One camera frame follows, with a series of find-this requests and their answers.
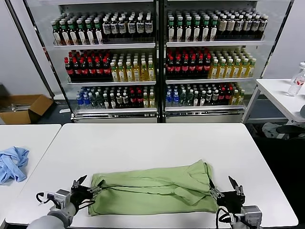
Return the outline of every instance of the white shelf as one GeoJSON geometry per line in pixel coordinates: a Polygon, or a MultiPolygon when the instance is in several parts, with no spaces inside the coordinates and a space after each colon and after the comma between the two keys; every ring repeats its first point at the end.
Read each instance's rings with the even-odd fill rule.
{"type": "Polygon", "coordinates": [[[67,83],[77,86],[128,86],[128,85],[155,85],[156,81],[134,81],[134,82],[102,82],[102,83],[67,83]]]}
{"type": "Polygon", "coordinates": [[[224,106],[175,106],[166,107],[167,112],[188,112],[188,111],[228,111],[244,110],[244,105],[224,105],[224,106]]]}
{"type": "Polygon", "coordinates": [[[240,45],[263,45],[273,44],[266,41],[214,41],[214,42],[167,42],[167,47],[194,47],[194,46],[240,46],[240,45]]]}
{"type": "Polygon", "coordinates": [[[153,2],[153,0],[39,0],[41,5],[71,5],[91,3],[153,2]]]}
{"type": "Polygon", "coordinates": [[[196,80],[166,80],[166,84],[244,82],[244,81],[251,81],[251,80],[253,80],[253,78],[196,79],[196,80]]]}
{"type": "Polygon", "coordinates": [[[154,48],[156,43],[127,43],[127,44],[88,44],[62,45],[47,47],[47,50],[89,50],[89,49],[147,49],[154,48]]]}

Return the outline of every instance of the cardboard box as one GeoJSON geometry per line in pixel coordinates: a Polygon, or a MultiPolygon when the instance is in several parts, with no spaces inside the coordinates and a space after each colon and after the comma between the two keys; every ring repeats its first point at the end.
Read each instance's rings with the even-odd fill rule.
{"type": "Polygon", "coordinates": [[[33,124],[52,105],[53,101],[42,94],[13,95],[0,98],[0,107],[8,107],[11,104],[30,105],[29,110],[16,112],[0,112],[0,118],[5,124],[33,124]]]}

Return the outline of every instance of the white table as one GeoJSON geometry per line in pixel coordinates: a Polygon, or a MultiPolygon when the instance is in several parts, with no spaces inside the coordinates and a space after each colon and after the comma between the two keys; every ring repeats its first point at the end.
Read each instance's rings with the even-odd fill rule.
{"type": "Polygon", "coordinates": [[[305,118],[300,115],[301,108],[305,105],[305,87],[295,97],[288,95],[291,79],[257,79],[257,87],[251,97],[249,105],[242,117],[242,123],[246,123],[254,104],[262,92],[288,119],[289,125],[304,123],[305,118]]]}
{"type": "Polygon", "coordinates": [[[12,146],[28,149],[28,164],[22,168],[28,178],[0,185],[0,228],[4,227],[11,204],[25,186],[61,125],[0,125],[0,150],[12,146]]]}
{"type": "MultiPolygon", "coordinates": [[[[243,124],[65,124],[38,164],[6,221],[29,224],[46,215],[38,192],[70,190],[74,179],[92,174],[176,167],[200,159],[213,166],[220,191],[233,190],[228,175],[243,185],[246,205],[263,212],[263,227],[289,227],[298,220],[263,156],[243,124]]],[[[73,228],[194,229],[215,228],[207,212],[151,216],[90,217],[83,209],[73,228]]]]}

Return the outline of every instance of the blue cloth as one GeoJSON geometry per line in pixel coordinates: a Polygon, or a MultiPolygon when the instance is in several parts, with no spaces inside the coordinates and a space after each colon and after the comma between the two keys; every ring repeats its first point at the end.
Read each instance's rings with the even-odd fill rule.
{"type": "Polygon", "coordinates": [[[24,148],[11,147],[0,151],[0,184],[6,182],[9,178],[21,182],[27,176],[19,169],[28,163],[29,151],[24,148]]]}

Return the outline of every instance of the green shirt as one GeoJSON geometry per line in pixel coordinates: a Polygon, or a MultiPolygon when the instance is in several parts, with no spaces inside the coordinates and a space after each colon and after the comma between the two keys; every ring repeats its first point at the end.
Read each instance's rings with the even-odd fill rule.
{"type": "Polygon", "coordinates": [[[218,206],[210,195],[211,168],[202,160],[173,168],[94,174],[91,186],[105,183],[89,214],[153,215],[208,211],[218,206]]]}

